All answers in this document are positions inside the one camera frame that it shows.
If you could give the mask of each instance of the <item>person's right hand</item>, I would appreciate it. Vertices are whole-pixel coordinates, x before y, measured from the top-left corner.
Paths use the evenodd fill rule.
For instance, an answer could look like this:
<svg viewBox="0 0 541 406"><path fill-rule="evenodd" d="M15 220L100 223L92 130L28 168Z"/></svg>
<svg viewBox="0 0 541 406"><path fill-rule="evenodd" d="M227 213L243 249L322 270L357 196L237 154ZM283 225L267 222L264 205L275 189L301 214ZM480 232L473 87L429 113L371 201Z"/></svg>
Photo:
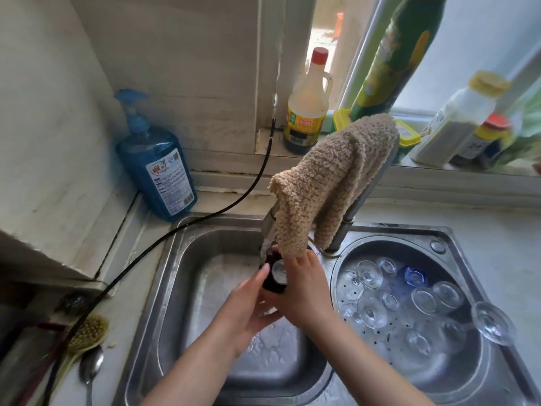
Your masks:
<svg viewBox="0 0 541 406"><path fill-rule="evenodd" d="M327 277L314 251L300 258L284 258L287 287L281 294L261 289L266 303L308 334L335 316Z"/></svg>

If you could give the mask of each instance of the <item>large green bottle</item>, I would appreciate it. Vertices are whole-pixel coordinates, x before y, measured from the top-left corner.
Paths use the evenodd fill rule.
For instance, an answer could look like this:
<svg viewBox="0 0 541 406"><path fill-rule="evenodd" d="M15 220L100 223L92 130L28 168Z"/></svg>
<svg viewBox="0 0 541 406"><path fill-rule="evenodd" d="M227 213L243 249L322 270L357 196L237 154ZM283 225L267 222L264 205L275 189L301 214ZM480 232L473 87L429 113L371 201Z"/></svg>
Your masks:
<svg viewBox="0 0 541 406"><path fill-rule="evenodd" d="M404 0L351 107L351 120L389 112L436 36L446 0Z"/></svg>

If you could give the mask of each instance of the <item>sink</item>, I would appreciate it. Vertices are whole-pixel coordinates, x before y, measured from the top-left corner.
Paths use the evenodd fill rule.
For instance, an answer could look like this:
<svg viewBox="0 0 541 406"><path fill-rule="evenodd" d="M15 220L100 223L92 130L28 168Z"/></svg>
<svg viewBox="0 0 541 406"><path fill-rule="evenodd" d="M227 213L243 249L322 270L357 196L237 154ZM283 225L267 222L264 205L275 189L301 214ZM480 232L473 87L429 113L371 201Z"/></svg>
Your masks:
<svg viewBox="0 0 541 406"><path fill-rule="evenodd" d="M258 269L261 223L262 217L222 215L180 231L167 242L113 405L139 404L208 326L228 293ZM435 252L433 242L442 253ZM471 304L487 300L448 228L355 224L339 251L313 249L337 312L342 305L336 293L340 275L354 270L361 260L379 256L393 259L398 267L423 268L432 283L446 280L459 285L467 303L452 314L457 321L470 321ZM398 283L384 287L408 293ZM400 355L393 352L392 331L387 343L374 339L373 330L352 319L345 321L396 367ZM399 371L437 404L541 404L515 348L495 346L473 331L459 354L438 356L422 370ZM252 340L230 370L216 404L343 406L355 401L306 335L281 319Z"/></svg>

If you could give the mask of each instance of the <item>person's left arm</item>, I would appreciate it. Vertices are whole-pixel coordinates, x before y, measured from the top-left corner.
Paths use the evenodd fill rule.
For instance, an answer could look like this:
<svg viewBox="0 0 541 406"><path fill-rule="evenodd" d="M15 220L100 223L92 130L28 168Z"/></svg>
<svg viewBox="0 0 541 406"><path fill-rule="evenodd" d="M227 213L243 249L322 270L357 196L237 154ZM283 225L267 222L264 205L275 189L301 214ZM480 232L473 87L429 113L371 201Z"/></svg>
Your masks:
<svg viewBox="0 0 541 406"><path fill-rule="evenodd" d="M229 368L253 336L282 317L265 314L259 290L267 277L266 264L229 294L213 321L145 397L141 406L212 405L226 381Z"/></svg>

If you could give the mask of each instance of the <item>person's right arm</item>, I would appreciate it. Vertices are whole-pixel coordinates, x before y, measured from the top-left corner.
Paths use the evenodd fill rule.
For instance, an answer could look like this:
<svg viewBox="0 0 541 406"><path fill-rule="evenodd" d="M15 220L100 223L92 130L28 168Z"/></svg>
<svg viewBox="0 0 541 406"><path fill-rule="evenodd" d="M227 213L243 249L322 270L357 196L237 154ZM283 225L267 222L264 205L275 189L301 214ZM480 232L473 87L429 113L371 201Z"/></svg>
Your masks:
<svg viewBox="0 0 541 406"><path fill-rule="evenodd" d="M334 368L358 404L429 406L428 397L379 358L346 325L331 304L325 272L313 251L284 259L287 288L282 294L261 290L293 325L303 329Z"/></svg>

